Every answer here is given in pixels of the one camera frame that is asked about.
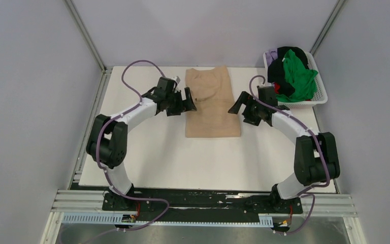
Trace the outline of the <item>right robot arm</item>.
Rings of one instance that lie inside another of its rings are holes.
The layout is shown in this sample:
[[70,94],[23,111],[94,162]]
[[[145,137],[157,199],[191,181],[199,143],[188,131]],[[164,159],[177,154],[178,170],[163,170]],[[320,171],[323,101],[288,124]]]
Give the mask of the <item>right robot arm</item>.
[[340,175],[336,140],[332,133],[313,130],[297,119],[290,109],[280,105],[274,88],[258,86],[258,95],[241,92],[228,110],[238,114],[241,106],[243,121],[258,126],[262,121],[279,130],[295,146],[293,173],[272,186],[269,204],[272,210],[283,212],[313,188],[326,188]]

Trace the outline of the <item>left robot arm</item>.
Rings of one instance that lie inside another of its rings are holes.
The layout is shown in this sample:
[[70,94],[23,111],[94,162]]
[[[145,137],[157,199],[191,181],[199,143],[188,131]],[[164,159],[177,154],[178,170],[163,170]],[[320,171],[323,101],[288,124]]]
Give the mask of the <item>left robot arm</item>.
[[116,195],[116,204],[123,210],[142,200],[134,196],[134,185],[124,166],[131,130],[163,111],[167,116],[176,116],[197,110],[190,88],[180,90],[178,84],[178,77],[160,77],[156,86],[144,94],[136,93],[139,100],[132,107],[94,118],[86,152],[104,173],[110,191]]

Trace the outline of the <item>beige t shirt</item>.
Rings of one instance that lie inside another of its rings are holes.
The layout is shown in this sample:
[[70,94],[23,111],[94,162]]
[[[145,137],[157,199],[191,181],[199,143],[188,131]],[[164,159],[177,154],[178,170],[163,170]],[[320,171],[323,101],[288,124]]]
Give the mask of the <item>beige t shirt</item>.
[[185,84],[197,108],[186,114],[187,138],[228,138],[241,136],[236,114],[228,113],[234,105],[231,78],[226,66],[210,70],[187,69]]

